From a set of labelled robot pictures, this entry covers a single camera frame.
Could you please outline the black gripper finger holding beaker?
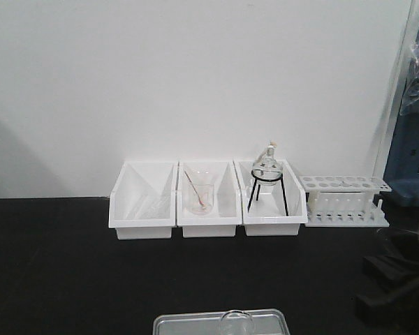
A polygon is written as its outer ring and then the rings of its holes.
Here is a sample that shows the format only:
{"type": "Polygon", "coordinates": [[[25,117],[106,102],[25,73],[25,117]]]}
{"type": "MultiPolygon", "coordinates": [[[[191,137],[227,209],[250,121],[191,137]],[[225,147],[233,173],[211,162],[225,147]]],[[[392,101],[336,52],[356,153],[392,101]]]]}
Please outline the black gripper finger holding beaker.
{"type": "Polygon", "coordinates": [[[362,259],[362,273],[383,293],[357,295],[355,314],[368,325],[419,325],[419,234],[378,231],[385,253],[362,259]]]}

